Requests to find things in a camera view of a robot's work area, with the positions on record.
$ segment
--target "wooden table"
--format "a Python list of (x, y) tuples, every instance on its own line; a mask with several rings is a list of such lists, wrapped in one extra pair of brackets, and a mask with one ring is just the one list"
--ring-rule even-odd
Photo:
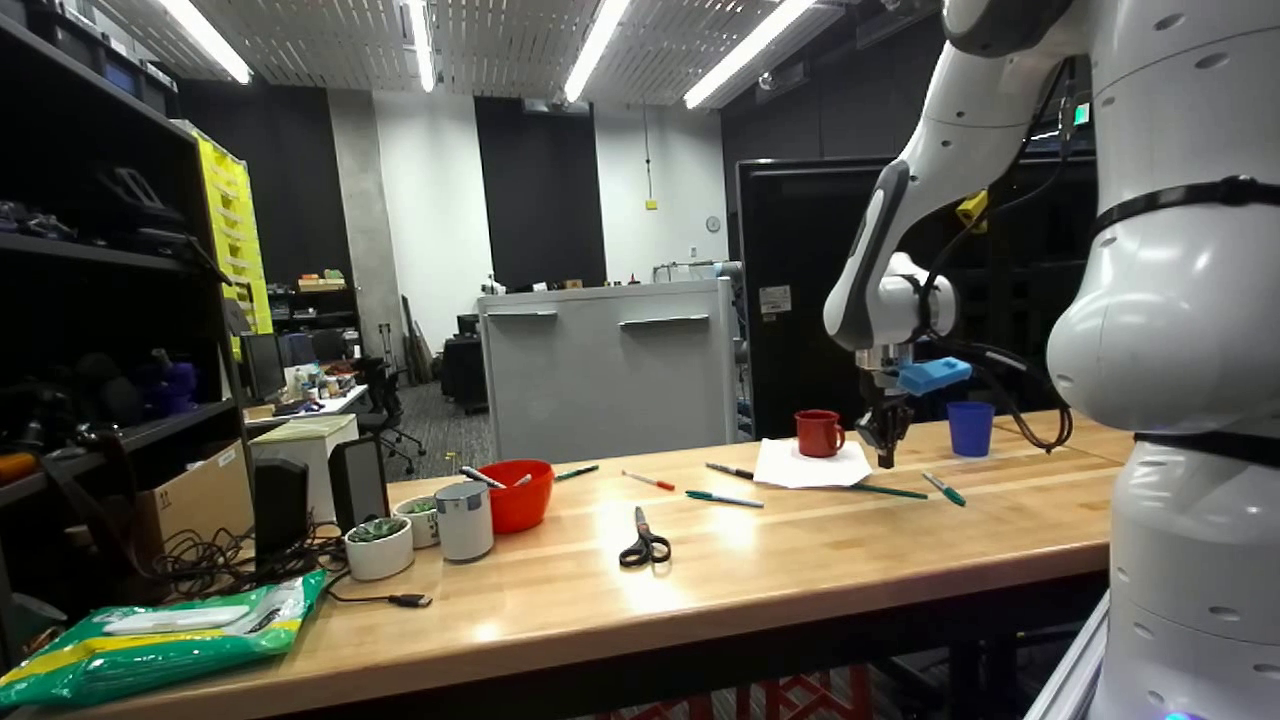
[[(402, 690), (426, 690), (421, 707), (432, 715), (449, 705), (538, 715), (684, 685), (714, 687), (733, 670), (869, 657), (895, 647), (893, 640), (1005, 627), (1052, 612), (1076, 579), (1098, 587), (1109, 495), (1122, 457), (1128, 440), (1087, 419), (1076, 419), (1062, 451), (1043, 457), (999, 414), (989, 461), (952, 461), (944, 423), (918, 423), (900, 444), (900, 468), (874, 473), (878, 482), (924, 487), (918, 473), (935, 468), (964, 487), (968, 508), (935, 493), (924, 502), (780, 493), (705, 468), (751, 468), (756, 444), (599, 461), (599, 473), (557, 482), (538, 528), (502, 535), (480, 563), (445, 563), (432, 609), (323, 605), (287, 659), (98, 715), (311, 710)], [(764, 513), (666, 495), (621, 468), (756, 495)], [(390, 482), (390, 498), (432, 487), (445, 482)], [(634, 541), (634, 502), (675, 542), (666, 573), (615, 563)]]

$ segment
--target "green bag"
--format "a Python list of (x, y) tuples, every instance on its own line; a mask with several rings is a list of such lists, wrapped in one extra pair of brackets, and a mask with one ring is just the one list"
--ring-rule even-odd
[(0, 707), (103, 705), (287, 657), (326, 573), (163, 609), (98, 609), (0, 674)]

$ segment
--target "fluorescent light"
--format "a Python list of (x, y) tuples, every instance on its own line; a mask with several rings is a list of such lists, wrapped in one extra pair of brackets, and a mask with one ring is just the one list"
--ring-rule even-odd
[(168, 17), (212, 54), (236, 82), (253, 81), (242, 54), (216, 33), (192, 0), (161, 0)]
[(631, 0), (599, 0), (594, 23), (589, 33), (582, 52), (576, 54), (566, 81), (565, 81), (565, 101), (576, 102), (603, 54), (603, 45), (611, 38), (615, 23), (625, 18)]
[(684, 90), (684, 107), (705, 102), (726, 75), (749, 68), (783, 27), (790, 27), (814, 0), (783, 0), (751, 27), (705, 81)]
[(432, 65), (432, 34), (426, 34), (426, 0), (402, 0), (402, 9), (409, 9), (411, 54), (415, 54), (415, 82), (432, 90), (436, 65)]

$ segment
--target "wooden tabletop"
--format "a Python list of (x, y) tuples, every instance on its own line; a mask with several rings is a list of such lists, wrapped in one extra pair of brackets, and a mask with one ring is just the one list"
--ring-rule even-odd
[[(1047, 437), (1052, 414), (1037, 411), (1030, 423)], [(599, 461), (599, 473), (557, 482), (548, 519), (524, 535), (499, 535), (487, 558), (438, 563), (436, 553), (421, 553), (409, 577), (387, 579), (387, 587), (432, 591), (432, 609), (323, 605), (300, 647), (273, 668), (92, 715), (304, 710), (1098, 573), (1113, 474), (1122, 457), (1128, 437), (1087, 419), (1076, 419), (1062, 451), (1043, 457), (999, 414), (989, 461), (952, 461), (946, 429), (918, 423), (900, 444), (900, 468), (874, 473), (874, 482), (927, 487), (918, 473), (933, 468), (964, 487), (968, 508), (935, 493), (895, 498), (756, 487), (705, 468), (709, 461), (751, 468), (756, 444)], [(678, 487), (756, 495), (764, 508), (684, 498), (625, 480), (625, 468)], [(390, 498), (445, 482), (390, 482)], [(666, 573), (615, 563), (634, 541), (634, 502), (651, 530), (675, 542)]]

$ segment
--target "cardboard box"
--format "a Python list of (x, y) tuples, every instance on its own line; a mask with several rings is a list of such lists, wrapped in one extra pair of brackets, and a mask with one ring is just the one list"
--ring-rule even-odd
[(212, 541), (219, 528), (236, 535), (253, 530), (253, 482), (239, 440), (136, 495), (136, 553), (145, 558), (163, 558), (163, 541), (177, 530)]

